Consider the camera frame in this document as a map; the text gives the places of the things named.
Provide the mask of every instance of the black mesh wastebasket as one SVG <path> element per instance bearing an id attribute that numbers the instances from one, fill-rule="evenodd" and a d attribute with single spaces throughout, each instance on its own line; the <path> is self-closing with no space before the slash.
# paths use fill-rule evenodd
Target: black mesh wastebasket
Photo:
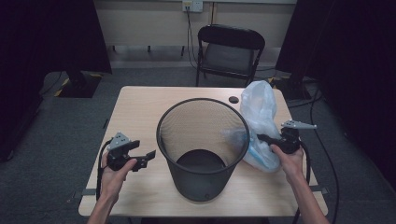
<path id="1" fill-rule="evenodd" d="M 195 98 L 168 109 L 157 142 L 177 190 L 205 202 L 218 196 L 248 150 L 248 126 L 221 101 Z"/>

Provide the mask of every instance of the chair backrest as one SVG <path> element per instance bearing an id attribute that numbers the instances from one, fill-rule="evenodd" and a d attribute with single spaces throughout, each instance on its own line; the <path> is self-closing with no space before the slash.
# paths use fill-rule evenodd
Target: chair backrest
<path id="1" fill-rule="evenodd" d="M 204 26 L 198 32 L 199 45 L 201 41 L 242 49 L 263 50 L 265 40 L 256 31 L 238 27 L 211 24 Z"/>

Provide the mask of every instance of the electrical outlet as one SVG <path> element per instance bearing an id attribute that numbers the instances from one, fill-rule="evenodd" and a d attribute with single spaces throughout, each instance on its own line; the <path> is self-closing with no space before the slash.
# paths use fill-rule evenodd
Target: electrical outlet
<path id="1" fill-rule="evenodd" d="M 204 3 L 202 1 L 193 1 L 192 2 L 192 11 L 193 12 L 202 12 L 204 8 Z"/>
<path id="2" fill-rule="evenodd" d="M 192 11 L 192 1 L 182 1 L 181 2 L 181 10 L 182 11 Z"/>

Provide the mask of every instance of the gray carpet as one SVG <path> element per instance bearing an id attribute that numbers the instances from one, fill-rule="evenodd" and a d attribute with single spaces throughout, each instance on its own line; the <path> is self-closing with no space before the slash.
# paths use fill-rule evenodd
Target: gray carpet
<path id="1" fill-rule="evenodd" d="M 274 71 L 259 72 L 269 77 Z M 48 74 L 43 90 L 57 80 Z M 0 223 L 85 223 L 78 213 L 95 156 L 123 86 L 189 86 L 195 84 L 191 67 L 114 69 L 104 76 L 91 99 L 53 97 L 65 75 L 43 95 L 44 102 L 15 150 L 13 160 L 0 164 Z M 244 81 L 210 76 L 202 86 L 243 87 Z M 307 88 L 313 95 L 317 85 Z M 299 105 L 306 101 L 288 102 Z M 310 122 L 310 105 L 290 109 L 293 118 Z M 337 223 L 394 223 L 396 197 L 382 175 L 353 142 L 345 137 L 342 121 L 324 98 L 315 103 L 313 121 L 339 178 Z M 313 131 L 301 131 L 312 166 L 329 207 L 334 213 L 336 187 L 326 154 Z M 291 223 L 291 217 L 270 217 L 271 223 Z M 111 223 L 130 223 L 112 217 Z"/>

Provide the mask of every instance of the person's left hand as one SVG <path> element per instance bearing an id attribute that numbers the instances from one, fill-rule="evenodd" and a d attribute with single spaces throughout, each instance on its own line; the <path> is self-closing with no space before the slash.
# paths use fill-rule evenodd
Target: person's left hand
<path id="1" fill-rule="evenodd" d="M 102 168 L 105 167 L 105 170 L 102 175 L 102 192 L 100 197 L 106 197 L 114 204 L 119 199 L 119 193 L 128 172 L 132 170 L 137 160 L 131 159 L 120 170 L 113 171 L 107 167 L 107 153 L 102 157 Z"/>

